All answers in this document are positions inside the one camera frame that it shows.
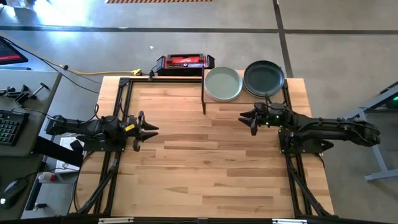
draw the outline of concrete floor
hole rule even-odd
[[[35,11],[4,8],[0,25],[90,27],[183,27],[276,29],[272,0],[214,0],[207,3],[104,4],[95,0],[46,1]],[[286,29],[398,30],[395,0],[279,0]],[[86,72],[149,71],[161,55],[201,52],[217,66],[245,69],[270,60],[284,69],[278,34],[38,32],[5,31],[42,55]],[[396,35],[286,35],[294,77],[304,78],[313,115],[341,116],[396,82]],[[35,58],[20,64],[51,70]],[[100,86],[70,73],[92,90]],[[101,81],[100,76],[90,77]],[[63,79],[49,114],[86,119],[97,95]],[[383,152],[390,168],[396,152]],[[379,168],[370,148],[337,142],[325,153],[326,175],[335,213],[345,218],[398,222],[398,177],[367,183],[364,174]],[[66,214],[71,185],[47,185],[39,195],[49,209],[24,217]]]

